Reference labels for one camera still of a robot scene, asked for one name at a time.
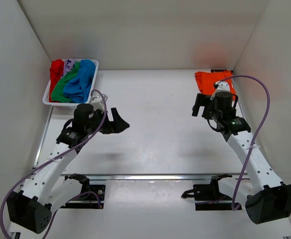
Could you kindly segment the red t shirt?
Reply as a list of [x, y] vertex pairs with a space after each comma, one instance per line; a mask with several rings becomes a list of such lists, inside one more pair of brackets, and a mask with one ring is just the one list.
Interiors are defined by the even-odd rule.
[[61, 79], [61, 76], [64, 72], [64, 61], [61, 59], [57, 59], [52, 61], [50, 66], [50, 88], [49, 88], [49, 101], [51, 100], [51, 94], [57, 84], [57, 82]]

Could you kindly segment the green t shirt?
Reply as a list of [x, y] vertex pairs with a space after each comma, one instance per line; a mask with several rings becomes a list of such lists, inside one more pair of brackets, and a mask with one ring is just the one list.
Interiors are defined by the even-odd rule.
[[68, 84], [68, 82], [75, 78], [78, 74], [80, 68], [80, 63], [75, 62], [72, 64], [72, 68], [68, 71], [56, 84], [54, 87], [50, 97], [51, 101], [55, 103], [71, 103], [72, 100], [64, 96], [64, 88]]

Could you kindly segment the white plastic basket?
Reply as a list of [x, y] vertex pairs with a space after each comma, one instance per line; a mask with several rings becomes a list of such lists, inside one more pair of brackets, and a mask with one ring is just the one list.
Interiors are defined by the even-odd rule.
[[[88, 100], [85, 102], [86, 104], [90, 102], [91, 100], [91, 93], [92, 93], [92, 90], [94, 88], [94, 84], [95, 84], [95, 81], [96, 81], [96, 76], [97, 76], [97, 71], [98, 71], [98, 65], [99, 65], [99, 62], [97, 60], [92, 60], [90, 59], [92, 62], [94, 62], [95, 66], [96, 66], [96, 70], [95, 70], [95, 74], [94, 74], [94, 78], [93, 78], [93, 82], [92, 82], [92, 85], [91, 85], [91, 89], [90, 89], [90, 95], [89, 95], [89, 98]], [[46, 104], [46, 105], [52, 105], [52, 106], [58, 106], [58, 107], [76, 107], [78, 105], [78, 103], [55, 103], [55, 102], [50, 102], [49, 101], [49, 88], [50, 88], [50, 80], [49, 80], [49, 83], [46, 87], [46, 90], [45, 90], [45, 93], [44, 93], [44, 96], [43, 96], [43, 103]]]

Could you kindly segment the lilac t shirt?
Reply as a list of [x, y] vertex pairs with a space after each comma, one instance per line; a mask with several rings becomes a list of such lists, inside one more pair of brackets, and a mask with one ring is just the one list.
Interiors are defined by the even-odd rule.
[[64, 77], [68, 72], [73, 70], [76, 62], [77, 62], [76, 59], [64, 60], [64, 71], [63, 71], [62, 77]]

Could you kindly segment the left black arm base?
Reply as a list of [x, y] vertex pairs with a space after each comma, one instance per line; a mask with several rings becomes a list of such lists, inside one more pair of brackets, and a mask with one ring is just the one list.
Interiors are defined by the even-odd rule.
[[80, 195], [70, 200], [61, 208], [65, 209], [103, 209], [105, 184], [91, 184], [90, 179], [82, 174], [66, 175], [64, 181], [76, 180], [81, 184]]

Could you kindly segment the folded orange t shirt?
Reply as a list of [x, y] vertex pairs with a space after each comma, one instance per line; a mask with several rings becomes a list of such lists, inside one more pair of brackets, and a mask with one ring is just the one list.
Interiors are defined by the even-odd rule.
[[195, 73], [195, 81], [197, 83], [199, 91], [202, 94], [212, 95], [215, 91], [213, 84], [230, 76], [233, 76], [231, 71], [210, 73], [198, 71]]

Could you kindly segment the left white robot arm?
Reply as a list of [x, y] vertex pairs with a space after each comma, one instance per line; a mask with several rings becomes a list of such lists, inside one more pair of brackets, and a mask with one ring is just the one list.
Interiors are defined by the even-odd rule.
[[10, 220], [36, 234], [49, 225], [53, 213], [77, 196], [85, 198], [90, 193], [89, 179], [82, 174], [67, 176], [63, 185], [54, 187], [66, 167], [73, 161], [91, 136], [121, 133], [130, 127], [116, 108], [111, 108], [113, 120], [107, 112], [90, 104], [79, 104], [72, 119], [66, 121], [50, 159], [19, 192], [12, 191], [7, 198]]

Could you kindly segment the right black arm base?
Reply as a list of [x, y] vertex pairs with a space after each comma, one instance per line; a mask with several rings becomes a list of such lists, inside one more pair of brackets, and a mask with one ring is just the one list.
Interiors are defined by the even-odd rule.
[[194, 184], [192, 189], [182, 193], [181, 198], [194, 198], [196, 211], [232, 210], [232, 198], [220, 193], [218, 186], [218, 181], [232, 177], [227, 173], [214, 175], [209, 184]]

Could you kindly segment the blue t shirt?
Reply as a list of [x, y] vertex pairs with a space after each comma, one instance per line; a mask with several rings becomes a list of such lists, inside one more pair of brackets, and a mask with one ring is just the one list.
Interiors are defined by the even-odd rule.
[[72, 103], [85, 103], [90, 95], [96, 66], [88, 59], [81, 60], [77, 75], [64, 87], [63, 94]]

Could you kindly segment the aluminium rail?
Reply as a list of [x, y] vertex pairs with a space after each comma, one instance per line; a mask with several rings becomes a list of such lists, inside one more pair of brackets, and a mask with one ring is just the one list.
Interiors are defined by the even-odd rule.
[[238, 174], [242, 169], [223, 137], [188, 110], [118, 111], [130, 127], [119, 134], [98, 133], [62, 175], [168, 180]]

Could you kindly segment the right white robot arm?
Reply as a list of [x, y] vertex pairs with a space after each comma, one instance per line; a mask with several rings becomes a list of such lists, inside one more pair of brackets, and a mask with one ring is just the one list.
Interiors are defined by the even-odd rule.
[[287, 185], [273, 171], [260, 149], [252, 142], [248, 123], [236, 114], [237, 96], [218, 92], [214, 96], [198, 93], [192, 116], [203, 108], [202, 117], [213, 120], [228, 145], [241, 161], [249, 179], [236, 191], [237, 180], [230, 174], [215, 175], [210, 180], [209, 194], [214, 199], [228, 196], [246, 209], [255, 224], [288, 218], [291, 215], [291, 184]]

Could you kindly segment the black tag at back wall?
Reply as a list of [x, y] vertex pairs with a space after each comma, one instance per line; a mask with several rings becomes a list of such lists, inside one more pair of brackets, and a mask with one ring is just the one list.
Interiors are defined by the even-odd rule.
[[210, 72], [214, 73], [214, 72], [225, 72], [227, 71], [226, 69], [211, 69]]

